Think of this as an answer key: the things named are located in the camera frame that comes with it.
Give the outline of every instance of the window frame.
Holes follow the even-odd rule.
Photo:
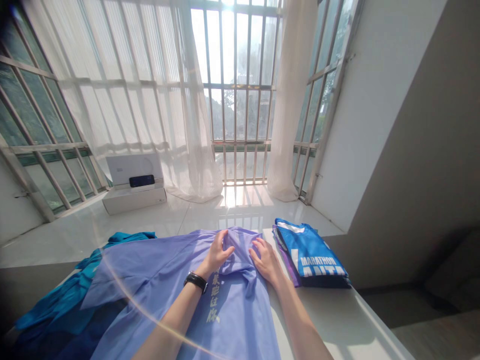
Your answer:
[[[236,185],[252,185],[252,184],[265,184],[267,181],[267,160],[271,148],[271,114],[272,114],[272,99],[274,92],[277,91],[275,86],[275,73],[277,64],[277,51],[279,49],[279,28],[280,21],[283,17],[283,0],[278,0],[277,6],[267,6],[267,0],[263,1],[263,5],[252,5],[252,0],[249,0],[249,4],[238,4],[237,0],[233,1],[233,4],[223,3],[219,1],[205,1],[205,0],[190,0],[191,10],[203,11],[203,25],[205,34],[205,49],[206,49],[206,66],[207,66],[207,81],[203,83],[204,90],[208,90],[209,100],[209,116],[210,116],[210,140],[212,147],[212,155],[215,159],[216,154],[223,153],[223,184],[226,186]],[[210,49],[209,49],[209,35],[208,35],[208,22],[207,11],[218,12],[219,19],[219,46],[220,46],[220,83],[212,83],[211,81],[211,69],[210,69]],[[223,28],[222,28],[222,12],[233,12],[233,84],[224,82],[224,52],[223,52]],[[237,14],[248,15],[248,34],[247,34],[247,53],[246,53],[246,84],[238,84],[238,64],[237,64]],[[260,45],[260,70],[258,84],[250,84],[250,57],[251,57],[251,32],[252,32],[252,16],[262,16],[262,33],[261,33],[261,45]],[[276,18],[275,24],[275,38],[273,44],[273,57],[272,57],[272,69],[270,84],[262,84],[262,73],[264,71],[264,46],[265,46],[265,32],[266,32],[266,20],[267,17]],[[212,106],[212,90],[221,90],[221,118],[222,118],[222,140],[217,140],[214,137],[214,115]],[[225,91],[233,90],[233,140],[226,139],[225,130]],[[245,90],[245,119],[237,119],[237,98],[238,90]],[[249,98],[250,92],[258,92],[258,105],[256,109],[256,135],[255,139],[248,139],[248,121],[249,121]],[[265,139],[259,139],[259,124],[260,124],[260,108],[261,97],[263,91],[269,91],[268,100],[268,114],[266,119],[266,136]],[[237,137],[237,124],[238,121],[244,120],[244,139],[238,139]],[[238,151],[238,147],[243,148],[243,151]],[[227,152],[233,152],[233,179],[227,178]],[[237,157],[238,154],[243,152],[243,180],[237,179]],[[252,177],[247,177],[247,153],[253,155],[253,174]],[[257,159],[258,154],[263,154],[263,166],[261,174],[257,174]]]
[[[46,65],[48,66],[49,71],[46,71],[44,69],[40,68],[39,62],[37,58],[35,57],[35,54],[32,50],[32,47],[26,37],[26,34],[22,30],[21,25],[19,24],[19,20],[13,15],[10,14],[10,18],[8,21],[11,22],[11,24],[14,27],[14,30],[18,33],[22,45],[25,47],[28,56],[30,57],[31,62],[33,63],[34,66],[25,64],[23,62],[17,61],[13,59],[12,55],[10,54],[7,46],[5,45],[3,39],[0,41],[0,50],[2,52],[2,55],[0,55],[0,63],[7,65],[10,67],[10,69],[13,71],[13,74],[18,81],[19,85],[21,86],[23,92],[25,93],[26,99],[28,102],[31,104],[32,109],[34,110],[35,114],[38,116],[38,119],[40,120],[40,124],[43,128],[43,130],[46,132],[46,135],[48,137],[48,140],[51,142],[49,144],[35,144],[35,141],[33,140],[31,134],[29,133],[27,127],[25,126],[22,118],[19,116],[17,110],[15,109],[14,105],[12,104],[11,100],[9,99],[9,96],[3,89],[3,87],[0,85],[0,101],[3,102],[4,106],[6,107],[9,115],[15,122],[16,126],[18,127],[21,135],[27,142],[27,145],[21,145],[21,146],[9,146],[3,135],[0,133],[0,154],[3,156],[3,158],[6,160],[7,165],[19,181],[19,185],[25,190],[26,195],[29,196],[39,211],[40,215],[43,217],[43,219],[47,222],[52,222],[55,219],[57,219],[60,216],[63,216],[66,212],[74,208],[77,204],[77,201],[75,200],[75,204],[72,204],[68,199],[67,196],[65,195],[64,191],[62,190],[61,186],[59,185],[58,180],[55,178],[55,175],[53,174],[52,170],[48,167],[47,161],[45,160],[42,152],[54,152],[55,155],[59,158],[59,161],[63,164],[66,173],[68,175],[69,180],[71,181],[73,187],[75,188],[76,192],[78,193],[79,199],[81,200],[79,203],[83,203],[91,199],[90,197],[87,198],[86,195],[90,195],[93,193],[93,196],[98,195],[102,191],[105,191],[109,188],[106,179],[104,178],[102,172],[100,171],[100,168],[98,167],[98,164],[95,162],[95,159],[91,156],[92,153],[90,151],[90,148],[85,141],[85,138],[83,137],[82,132],[79,130],[79,127],[77,126],[76,120],[71,113],[67,102],[65,101],[65,98],[62,94],[62,91],[59,88],[59,82],[55,74],[52,72],[52,67],[50,66],[47,57],[45,56],[45,53],[40,45],[40,42],[38,41],[38,38],[35,34],[35,31],[33,30],[30,21],[28,17],[26,16],[25,12],[23,9],[17,5],[13,11],[18,11],[20,15],[22,16],[22,19],[25,21],[25,25],[28,27],[28,30],[31,32],[33,36],[33,40],[37,43],[38,48],[40,49],[41,55],[43,56],[43,59],[46,62]],[[37,100],[35,98],[35,95],[32,93],[32,90],[30,86],[27,84],[26,80],[24,79],[21,70],[27,71],[29,73],[38,75],[40,81],[41,81],[41,86],[45,90],[47,97],[49,101],[51,102],[51,105],[54,109],[55,115],[58,117],[63,130],[65,131],[65,134],[68,138],[68,143],[59,143],[52,132],[52,129],[50,128],[46,117],[44,116],[41,107],[37,103]],[[78,136],[80,138],[80,142],[76,141],[74,136],[72,135],[72,132],[67,125],[67,122],[65,120],[64,114],[62,113],[59,104],[52,93],[51,88],[47,84],[46,79],[52,79],[55,81],[55,85],[57,86],[57,90],[61,96],[61,100],[64,102],[64,105],[68,111],[69,116],[73,120],[73,126],[75,127]],[[79,181],[76,179],[74,172],[70,168],[67,159],[64,155],[63,151],[73,151],[75,158],[78,159],[79,165],[80,165],[80,170],[85,176],[85,179],[88,182],[88,185],[90,186],[90,189],[92,190],[91,192],[85,194],[81,186],[79,184]],[[85,159],[81,155],[80,151],[85,153],[87,152],[87,157],[89,157],[91,161],[91,165],[93,167],[94,174],[90,174],[89,170],[87,169],[87,166],[85,164]],[[24,154],[32,154],[33,157],[35,158],[36,162],[40,165],[42,170],[44,171],[45,175],[47,176],[48,180],[50,181],[51,185],[53,186],[54,190],[58,194],[61,203],[63,207],[65,208],[65,211],[55,213],[54,210],[49,206],[47,200],[45,197],[41,194],[39,187],[36,185],[32,177],[29,175],[27,172],[26,168],[22,165],[21,161],[19,160],[18,156],[24,155]],[[100,188],[97,188],[95,185],[95,182],[92,178],[92,176],[96,176],[97,180],[100,184]]]
[[[331,38],[330,38],[330,44],[328,47],[328,53],[327,53],[327,65],[316,70],[318,66],[318,61],[320,57],[320,52],[322,50],[322,42],[323,42],[323,37],[325,33],[325,27],[327,23],[327,17],[328,17],[328,10],[330,7],[331,0],[319,0],[318,1],[318,6],[322,2],[325,2],[325,8],[323,11],[323,18],[322,18],[322,24],[321,24],[321,30],[319,33],[318,37],[318,43],[313,44],[314,48],[313,50],[315,53],[312,54],[312,59],[314,59],[314,70],[313,70],[313,75],[310,76],[310,78],[307,81],[307,86],[309,87],[308,90],[308,101],[306,104],[306,109],[305,109],[305,114],[304,117],[300,119],[299,125],[302,125],[302,132],[300,135],[300,140],[304,140],[305,136],[305,130],[307,126],[307,117],[309,114],[309,108],[310,108],[310,102],[312,99],[312,92],[314,88],[314,83],[316,80],[319,80],[321,78],[321,87],[320,87],[320,93],[319,93],[319,98],[318,98],[318,104],[316,105],[315,109],[315,115],[313,118],[313,124],[311,128],[311,133],[308,137],[308,141],[295,141],[293,143],[293,151],[297,149],[298,154],[302,152],[302,149],[306,149],[306,157],[304,164],[302,168],[299,168],[299,162],[300,162],[300,155],[298,155],[295,159],[293,159],[293,167],[294,170],[292,171],[292,180],[295,183],[295,179],[297,177],[298,171],[301,171],[301,178],[300,178],[300,183],[299,186],[295,187],[298,190],[298,196],[299,199],[304,202],[306,205],[310,205],[312,202],[313,198],[313,192],[315,189],[315,184],[317,182],[317,179],[321,176],[320,175],[320,167],[322,165],[322,161],[325,155],[325,149],[327,147],[327,142],[328,138],[330,135],[330,130],[332,128],[332,122],[334,120],[335,116],[335,111],[337,108],[337,104],[339,101],[340,97],[340,92],[341,92],[341,85],[342,85],[342,80],[343,76],[345,73],[345,66],[348,63],[349,60],[349,47],[352,42],[352,37],[354,34],[354,30],[356,29],[360,17],[360,12],[361,8],[363,5],[363,0],[352,0],[352,5],[350,8],[349,16],[348,16],[348,22],[345,30],[345,35],[343,37],[343,44],[341,46],[341,51],[340,51],[340,57],[338,60],[330,63],[333,50],[334,50],[334,45],[335,45],[335,38],[337,35],[338,31],[338,26],[340,22],[340,16],[342,14],[342,8],[346,0],[339,0],[336,13],[335,13],[335,18],[333,21],[333,27],[332,27],[332,33],[331,33]],[[314,141],[314,135],[315,135],[315,129],[317,126],[317,120],[319,117],[319,111],[322,106],[322,98],[324,95],[325,91],[325,84],[327,80],[327,75],[331,74],[333,71],[336,71],[335,77],[333,79],[333,85],[331,88],[330,92],[330,100],[327,101],[327,110],[325,113],[325,120],[324,120],[324,125],[323,125],[323,131],[320,137],[319,142],[313,142]],[[306,172],[307,172],[307,167],[309,161],[314,161],[313,166],[311,168],[311,174],[309,178],[306,178]],[[302,190],[304,188],[304,182],[308,181],[308,188],[306,191]]]

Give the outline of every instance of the sheer white curtain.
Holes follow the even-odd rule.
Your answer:
[[[275,117],[271,137],[268,191],[284,202],[299,198],[291,178],[295,135],[309,79],[317,1],[288,0],[284,6]]]
[[[24,2],[93,155],[157,152],[166,189],[204,202],[222,191],[188,0]]]

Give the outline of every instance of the window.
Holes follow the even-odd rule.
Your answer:
[[[227,185],[265,183],[282,0],[190,0],[215,161]]]
[[[347,43],[359,0],[322,0],[310,60],[310,78],[293,146],[291,177],[300,199],[310,203],[328,128],[338,100]]]
[[[107,186],[23,12],[0,43],[0,151],[48,221]]]

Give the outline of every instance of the white wall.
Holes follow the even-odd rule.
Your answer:
[[[25,197],[14,198],[22,191],[7,164],[0,157],[0,245],[36,228],[42,217],[31,201]]]
[[[480,227],[479,17],[479,1],[448,0],[348,234],[325,238],[356,288],[422,281],[453,233]]]
[[[347,232],[446,0],[365,0],[311,205]]]

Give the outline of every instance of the black watch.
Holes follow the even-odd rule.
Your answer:
[[[183,286],[185,286],[187,283],[192,283],[194,285],[197,285],[201,289],[201,294],[205,294],[207,291],[207,287],[209,286],[209,283],[206,282],[202,277],[198,276],[196,273],[193,271],[190,271],[188,275],[185,278],[185,281],[183,282]]]

